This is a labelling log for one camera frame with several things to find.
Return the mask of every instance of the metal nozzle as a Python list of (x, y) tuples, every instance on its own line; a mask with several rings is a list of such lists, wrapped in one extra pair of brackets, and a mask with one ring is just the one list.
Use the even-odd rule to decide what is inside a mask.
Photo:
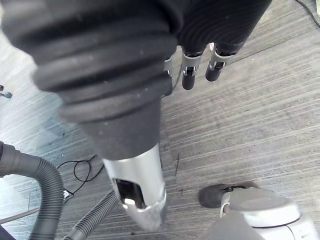
[(132, 158), (103, 162), (128, 215), (145, 230), (158, 229), (167, 201), (159, 145)]

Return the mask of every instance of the gray corrugated hose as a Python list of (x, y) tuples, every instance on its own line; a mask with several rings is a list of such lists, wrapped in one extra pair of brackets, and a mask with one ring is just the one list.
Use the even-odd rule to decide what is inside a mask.
[(59, 172), (50, 162), (21, 153), (0, 142), (0, 177), (16, 174), (38, 181), (42, 200), (30, 240), (53, 240), (63, 207), (64, 187)]
[(118, 202), (115, 190), (111, 190), (105, 197), (89, 211), (64, 237), (64, 240), (85, 240), (100, 224)]

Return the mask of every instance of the gray carpet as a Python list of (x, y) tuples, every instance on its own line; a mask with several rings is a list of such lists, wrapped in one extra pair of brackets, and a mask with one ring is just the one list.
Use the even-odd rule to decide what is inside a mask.
[[(218, 217), (218, 210), (199, 205), (199, 189), (246, 180), (295, 200), (320, 231), (319, 53), (320, 31), (293, 0), (272, 2), (216, 82), (204, 77), (206, 50), (194, 89), (178, 84), (162, 103), (160, 149), (169, 199), (165, 224), (158, 232), (145, 232), (117, 207), (89, 239), (196, 239)], [(178, 49), (174, 77), (180, 56)], [(59, 119), (61, 101), (35, 88), (31, 59), (2, 34), (0, 63), (0, 84), (13, 93), (12, 99), (0, 97), (0, 140), (55, 165), (90, 158), (94, 152), (85, 135)], [(101, 164), (93, 160), (92, 175)], [(72, 167), (63, 167), (61, 175), (65, 187), (75, 190), (79, 182)], [(87, 170), (81, 165), (78, 173), (85, 177)], [(64, 206), (56, 239), (110, 189), (103, 170)], [(0, 218), (39, 206), (38, 184), (28, 178), (4, 177), (0, 192)], [(3, 227), (24, 240), (35, 217)]]

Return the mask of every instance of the ribbed hose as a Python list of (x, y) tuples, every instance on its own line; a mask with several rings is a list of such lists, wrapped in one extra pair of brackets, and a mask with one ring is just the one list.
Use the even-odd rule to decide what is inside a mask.
[(171, 0), (0, 0), (2, 29), (30, 54), (36, 86), (59, 94), (106, 159), (138, 156), (159, 141), (165, 59), (182, 13)]
[(40, 158), (38, 169), (31, 177), (38, 181), (42, 199), (29, 239), (54, 239), (63, 207), (63, 182), (56, 167), (42, 158)]
[(0, 142), (0, 176), (16, 174), (38, 181), (41, 204), (30, 240), (53, 240), (63, 207), (63, 182), (50, 162), (21, 153), (13, 146)]
[(69, 232), (64, 240), (84, 240), (101, 223), (118, 203), (115, 190), (111, 190), (105, 197), (89, 211)]

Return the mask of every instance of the black cable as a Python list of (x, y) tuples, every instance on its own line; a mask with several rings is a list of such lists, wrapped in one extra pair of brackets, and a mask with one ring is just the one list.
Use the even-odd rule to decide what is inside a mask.
[[(74, 195), (76, 192), (78, 192), (78, 191), (85, 185), (85, 183), (88, 183), (88, 182), (92, 181), (93, 179), (95, 179), (95, 178), (101, 173), (102, 169), (105, 167), (103, 164), (102, 164), (102, 166), (100, 167), (99, 171), (98, 171), (91, 179), (88, 179), (88, 178), (89, 178), (89, 175), (90, 175), (90, 173), (91, 173), (91, 169), (92, 169), (91, 160), (94, 159), (96, 156), (97, 156), (97, 155), (94, 155), (93, 157), (91, 157), (91, 158), (88, 159), (88, 160), (77, 160), (77, 161), (71, 160), (71, 161), (66, 161), (66, 162), (63, 162), (63, 163), (61, 163), (59, 166), (56, 167), (56, 169), (59, 169), (61, 166), (65, 165), (65, 164), (75, 163), (75, 165), (73, 166), (73, 175), (74, 175), (74, 177), (75, 177), (78, 181), (82, 182), (82, 184), (81, 184), (75, 191), (73, 191), (73, 192), (72, 192), (72, 191), (69, 191), (69, 190), (66, 189), (66, 188), (65, 188), (64, 190), (66, 190), (68, 193)], [(85, 177), (84, 180), (80, 179), (80, 178), (77, 176), (77, 174), (76, 174), (76, 168), (77, 168), (77, 165), (78, 165), (79, 163), (87, 163), (88, 166), (89, 166), (89, 171), (88, 171), (88, 173), (87, 173), (87, 175), (86, 175), (86, 177)]]
[(318, 28), (320, 28), (320, 23), (318, 22), (318, 20), (316, 19), (316, 17), (314, 16), (314, 14), (312, 13), (312, 11), (310, 10), (310, 8), (302, 1), (300, 0), (295, 0), (297, 3), (299, 3), (310, 15), (310, 17), (312, 18), (312, 20), (314, 21), (315, 25), (317, 25)]

